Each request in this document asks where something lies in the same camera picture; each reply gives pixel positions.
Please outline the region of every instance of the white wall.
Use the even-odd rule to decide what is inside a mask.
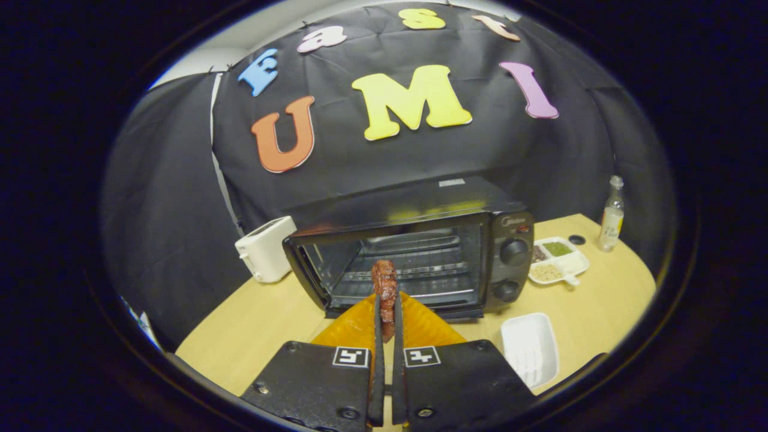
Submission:
[[[285,0],[253,13],[195,48],[152,84],[152,87],[186,75],[226,71],[227,65],[300,28],[302,21],[315,22],[350,9],[402,0]],[[425,0],[445,4],[445,0]],[[489,0],[455,0],[451,4],[517,21],[520,15],[506,5]]]

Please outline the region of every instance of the piece of meat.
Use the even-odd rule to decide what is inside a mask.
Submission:
[[[395,299],[397,296],[397,273],[395,264],[389,260],[378,260],[371,268],[373,292],[380,297],[379,314],[382,319],[382,339],[389,342],[395,334]]]

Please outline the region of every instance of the oven knob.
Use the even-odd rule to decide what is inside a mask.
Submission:
[[[505,303],[517,300],[520,291],[520,284],[515,281],[504,281],[493,287],[493,295]]]
[[[498,257],[507,265],[523,265],[528,260],[528,244],[523,240],[506,241],[502,244]]]

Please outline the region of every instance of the foam letter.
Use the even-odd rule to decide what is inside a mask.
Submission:
[[[397,15],[403,24],[414,30],[445,27],[445,21],[437,17],[437,12],[429,9],[403,9]]]
[[[515,41],[515,42],[519,42],[520,41],[520,37],[519,36],[517,36],[514,33],[510,33],[510,32],[507,32],[506,30],[504,30],[504,27],[505,27],[504,23],[498,22],[498,21],[494,20],[493,18],[491,18],[489,16],[485,16],[485,15],[473,15],[472,17],[474,19],[482,22],[483,24],[487,25],[488,28],[490,28],[492,32],[494,32],[495,34],[497,34],[499,36],[501,36],[503,38],[507,38],[510,41]]]
[[[344,35],[344,27],[331,25],[309,33],[302,40],[304,43],[299,45],[296,50],[298,52],[312,52],[324,46],[338,45],[346,40],[346,35]]]
[[[277,60],[270,57],[276,53],[275,48],[266,50],[237,77],[238,81],[245,80],[253,87],[253,97],[258,96],[277,76],[277,71],[267,71],[277,66]]]
[[[275,123],[279,115],[276,112],[265,115],[253,123],[250,131],[256,135],[256,146],[259,150],[261,165],[269,172],[280,173],[296,168],[303,164],[315,147],[315,131],[312,129],[310,105],[315,101],[312,96],[299,98],[286,107],[286,113],[293,116],[293,127],[296,129],[296,146],[290,151],[282,152],[277,147]]]
[[[558,109],[553,107],[547,100],[547,96],[541,90],[541,87],[536,82],[536,78],[533,76],[533,68],[522,63],[512,63],[509,61],[503,61],[498,64],[515,77],[520,89],[525,95],[525,100],[528,101],[528,105],[525,107],[525,112],[533,118],[557,118],[560,113]]]
[[[384,74],[356,79],[352,88],[362,91],[368,109],[370,126],[364,135],[369,141],[387,138],[400,132],[400,125],[389,119],[387,108],[412,130],[419,128],[424,102],[429,105],[427,124],[433,128],[466,125],[472,114],[462,108],[448,81],[450,69],[427,65],[413,72],[411,86],[405,88]]]

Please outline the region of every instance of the spice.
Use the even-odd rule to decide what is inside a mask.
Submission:
[[[563,255],[570,254],[571,248],[559,241],[552,241],[551,243],[544,243],[544,247],[547,248],[550,254],[555,257],[561,257]]]
[[[534,246],[531,262],[539,262],[545,259],[547,259],[547,255],[544,254],[544,251],[539,246]]]
[[[540,282],[556,281],[563,278],[563,274],[552,264],[537,265],[531,269],[531,276]]]

